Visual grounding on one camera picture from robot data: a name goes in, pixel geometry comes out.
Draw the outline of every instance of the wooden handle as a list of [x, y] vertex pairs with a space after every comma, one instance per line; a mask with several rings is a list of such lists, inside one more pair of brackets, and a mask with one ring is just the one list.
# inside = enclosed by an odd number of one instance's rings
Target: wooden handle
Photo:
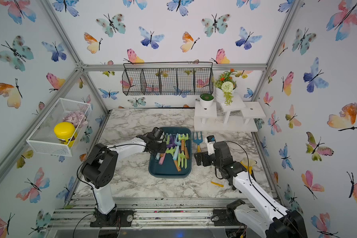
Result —
[[180, 168], [179, 165], [177, 164], [177, 160], [174, 160], [173, 162], [174, 162], [175, 165], [176, 165], [177, 171], [180, 172], [180, 171], [181, 171], [181, 168]]

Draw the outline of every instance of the potted plant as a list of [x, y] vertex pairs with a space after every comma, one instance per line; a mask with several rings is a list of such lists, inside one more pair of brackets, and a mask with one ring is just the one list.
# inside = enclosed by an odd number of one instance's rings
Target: potted plant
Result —
[[208, 109], [214, 101], [214, 97], [209, 93], [203, 93], [200, 95], [200, 105], [204, 109]]
[[219, 75], [218, 80], [213, 80], [217, 102], [225, 103], [226, 105], [230, 105], [233, 102], [233, 92], [237, 88], [237, 83], [233, 81], [233, 75], [235, 74], [235, 70], [230, 69], [230, 71], [225, 71]]

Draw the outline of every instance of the teal plastic tray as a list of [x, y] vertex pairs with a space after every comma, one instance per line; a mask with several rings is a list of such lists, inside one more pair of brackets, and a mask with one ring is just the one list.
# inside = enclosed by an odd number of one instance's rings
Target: teal plastic tray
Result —
[[162, 165], [159, 164], [159, 161], [155, 159], [153, 155], [150, 157], [150, 164], [148, 166], [148, 171], [150, 174], [155, 176], [156, 178], [185, 178], [192, 171], [192, 132], [186, 127], [161, 127], [165, 134], [175, 135], [179, 134], [187, 134], [189, 135], [189, 140], [185, 141], [185, 146], [188, 149], [189, 158], [187, 161], [186, 169], [181, 167], [181, 171], [178, 172], [176, 169], [176, 165], [173, 162], [172, 155], [166, 154], [164, 163]]

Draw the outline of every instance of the pink handle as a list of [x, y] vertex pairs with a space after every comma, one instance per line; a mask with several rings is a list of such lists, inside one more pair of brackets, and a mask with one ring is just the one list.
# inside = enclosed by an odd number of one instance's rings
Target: pink handle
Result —
[[160, 160], [159, 160], [160, 165], [162, 165], [162, 163], [164, 162], [165, 155], [166, 155], [166, 153], [164, 153], [164, 155], [160, 158]]

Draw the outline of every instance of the white flower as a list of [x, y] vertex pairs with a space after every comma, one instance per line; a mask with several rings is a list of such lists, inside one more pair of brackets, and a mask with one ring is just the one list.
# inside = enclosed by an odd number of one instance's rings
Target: white flower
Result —
[[225, 93], [231, 93], [233, 91], [234, 85], [232, 82], [224, 82], [221, 86], [222, 91]]

